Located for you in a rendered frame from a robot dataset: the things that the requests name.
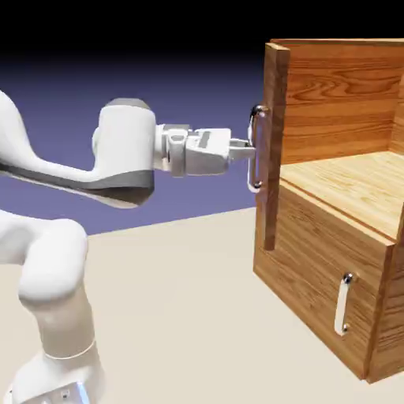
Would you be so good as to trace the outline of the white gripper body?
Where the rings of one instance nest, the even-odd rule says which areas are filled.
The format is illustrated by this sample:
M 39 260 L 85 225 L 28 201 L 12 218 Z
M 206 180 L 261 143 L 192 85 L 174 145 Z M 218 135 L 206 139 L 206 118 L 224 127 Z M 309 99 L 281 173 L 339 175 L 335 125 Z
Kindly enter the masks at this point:
M 229 166 L 231 130 L 197 129 L 185 143 L 187 175 L 224 174 Z

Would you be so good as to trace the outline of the wooden cabinet door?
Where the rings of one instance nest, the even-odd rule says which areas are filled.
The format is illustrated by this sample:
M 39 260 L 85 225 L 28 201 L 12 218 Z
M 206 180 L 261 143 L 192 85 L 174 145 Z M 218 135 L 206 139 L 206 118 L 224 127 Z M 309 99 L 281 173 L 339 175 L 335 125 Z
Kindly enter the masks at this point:
M 255 273 L 360 379 L 370 377 L 385 271 L 395 243 L 282 181 L 275 248 L 256 243 Z M 348 331 L 334 330 L 339 284 L 354 275 Z
M 265 129 L 267 130 L 265 139 L 267 177 L 263 247 L 268 251 L 275 248 L 289 63 L 289 49 L 276 43 L 268 43 L 266 45 L 264 60 L 264 105 L 267 107 L 265 118 Z

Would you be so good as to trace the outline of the light wood cabinet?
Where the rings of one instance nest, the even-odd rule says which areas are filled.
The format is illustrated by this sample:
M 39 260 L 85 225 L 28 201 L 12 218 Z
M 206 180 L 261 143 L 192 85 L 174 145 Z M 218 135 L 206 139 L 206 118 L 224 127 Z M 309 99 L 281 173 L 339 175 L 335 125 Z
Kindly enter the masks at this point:
M 268 43 L 290 50 L 279 185 L 395 243 L 365 381 L 404 373 L 404 38 Z M 255 249 L 264 241 L 265 118 L 256 138 Z

